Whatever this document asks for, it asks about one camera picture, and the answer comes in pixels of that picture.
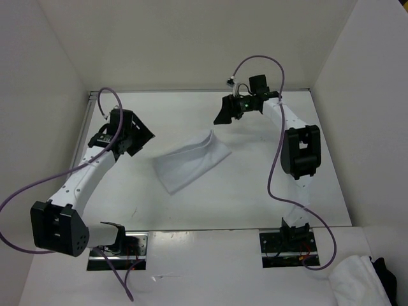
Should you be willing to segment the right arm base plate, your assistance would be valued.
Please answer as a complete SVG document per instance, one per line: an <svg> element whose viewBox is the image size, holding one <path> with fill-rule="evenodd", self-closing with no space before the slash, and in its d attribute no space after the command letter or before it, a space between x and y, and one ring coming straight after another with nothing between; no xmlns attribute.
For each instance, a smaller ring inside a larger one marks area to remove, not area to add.
<svg viewBox="0 0 408 306"><path fill-rule="evenodd" d="M306 237L284 242L278 229L259 232L259 244L263 268L287 268L306 264L311 267L320 265L314 233L309 231Z"/></svg>

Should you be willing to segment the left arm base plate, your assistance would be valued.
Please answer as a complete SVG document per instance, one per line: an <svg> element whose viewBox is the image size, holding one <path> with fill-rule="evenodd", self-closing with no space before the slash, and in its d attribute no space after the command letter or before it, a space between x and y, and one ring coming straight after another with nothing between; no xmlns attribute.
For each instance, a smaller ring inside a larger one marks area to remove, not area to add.
<svg viewBox="0 0 408 306"><path fill-rule="evenodd" d="M149 233L147 231L127 231L119 251L112 251L107 246L99 247L118 271L146 270L147 246ZM109 264L102 255L90 251L87 261L87 271L109 271Z"/></svg>

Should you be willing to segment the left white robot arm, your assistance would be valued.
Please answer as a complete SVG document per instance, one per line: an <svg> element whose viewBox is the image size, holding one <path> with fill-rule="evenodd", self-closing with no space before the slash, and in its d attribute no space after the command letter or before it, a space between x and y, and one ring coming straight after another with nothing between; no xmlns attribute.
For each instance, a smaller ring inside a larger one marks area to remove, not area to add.
<svg viewBox="0 0 408 306"><path fill-rule="evenodd" d="M134 156L155 136L131 110L114 109L90 139L80 169L46 202L36 201L30 216L36 247L77 257L86 248L105 247L118 255L127 247L125 227L101 221L87 225L82 215L105 174L123 154Z"/></svg>

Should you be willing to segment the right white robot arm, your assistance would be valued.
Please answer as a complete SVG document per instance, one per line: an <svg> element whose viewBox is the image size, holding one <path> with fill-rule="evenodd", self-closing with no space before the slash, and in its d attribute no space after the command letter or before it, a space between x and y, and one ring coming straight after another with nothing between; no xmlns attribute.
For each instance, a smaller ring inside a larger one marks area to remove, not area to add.
<svg viewBox="0 0 408 306"><path fill-rule="evenodd" d="M321 165L319 128L301 120L263 75L247 92L152 93L136 109L157 133L132 177L155 230L269 227L304 221Z"/></svg>

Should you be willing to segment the white skirt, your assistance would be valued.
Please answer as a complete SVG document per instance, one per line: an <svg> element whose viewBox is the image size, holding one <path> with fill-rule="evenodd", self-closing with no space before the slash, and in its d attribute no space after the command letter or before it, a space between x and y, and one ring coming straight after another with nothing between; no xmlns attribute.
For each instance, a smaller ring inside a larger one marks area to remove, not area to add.
<svg viewBox="0 0 408 306"><path fill-rule="evenodd" d="M181 147L154 158L156 175L166 191L173 195L217 166L231 150L214 130L200 131Z"/></svg>

